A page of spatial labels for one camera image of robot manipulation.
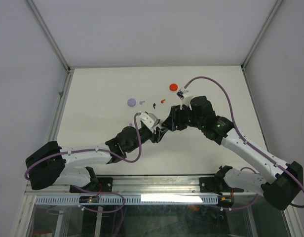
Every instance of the red circle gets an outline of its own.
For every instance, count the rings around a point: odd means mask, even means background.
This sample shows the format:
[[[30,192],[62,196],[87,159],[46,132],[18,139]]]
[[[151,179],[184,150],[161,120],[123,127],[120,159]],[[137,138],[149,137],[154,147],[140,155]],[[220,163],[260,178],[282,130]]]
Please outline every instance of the red circle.
[[[177,91],[177,89],[178,89],[178,85],[176,85],[176,84],[171,84],[170,85],[170,90],[171,91]]]

